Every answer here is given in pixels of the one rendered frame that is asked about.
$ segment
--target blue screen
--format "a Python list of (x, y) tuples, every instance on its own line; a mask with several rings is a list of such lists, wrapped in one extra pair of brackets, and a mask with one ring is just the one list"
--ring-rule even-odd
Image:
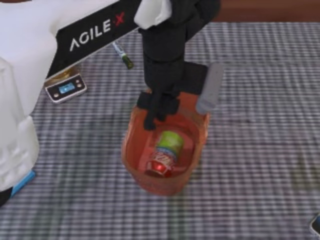
[(63, 85), (63, 86), (59, 87), (59, 91), (60, 91), (61, 94), (65, 94), (67, 92), (70, 92), (73, 89), (75, 89), (75, 85), (73, 85), (71, 82), (66, 84), (66, 85)]

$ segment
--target green cap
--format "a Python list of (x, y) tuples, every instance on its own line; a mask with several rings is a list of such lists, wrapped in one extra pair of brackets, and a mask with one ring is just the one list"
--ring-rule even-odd
[(170, 149), (178, 155), (184, 147), (184, 139), (173, 131), (164, 131), (161, 134), (157, 147)]

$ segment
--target blue object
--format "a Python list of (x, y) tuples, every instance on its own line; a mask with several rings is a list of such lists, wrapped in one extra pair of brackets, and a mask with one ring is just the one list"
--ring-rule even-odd
[(25, 185), (27, 185), (36, 176), (36, 172), (31, 170), (17, 185), (12, 188), (11, 198), (18, 193)]
[(70, 82), (66, 85), (60, 86), (59, 91), (61, 94), (65, 94), (67, 92), (74, 90), (75, 88), (76, 88), (75, 85), (72, 82)]

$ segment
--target gray plaid fabric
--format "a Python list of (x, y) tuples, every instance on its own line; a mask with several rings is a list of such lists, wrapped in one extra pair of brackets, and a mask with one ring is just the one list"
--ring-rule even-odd
[(211, 23), (186, 47), (225, 78), (200, 165), (174, 197), (149, 194), (121, 164), (145, 89), (141, 36), (84, 61), (88, 92), (33, 117), (37, 177), (0, 209), (1, 240), (311, 240), (320, 212), (320, 24)]

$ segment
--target soda can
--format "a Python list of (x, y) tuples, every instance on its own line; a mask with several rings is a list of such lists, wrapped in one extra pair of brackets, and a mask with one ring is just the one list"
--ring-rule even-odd
[(146, 173), (154, 177), (170, 177), (183, 147), (184, 139), (179, 134), (173, 131), (162, 132), (146, 164)]

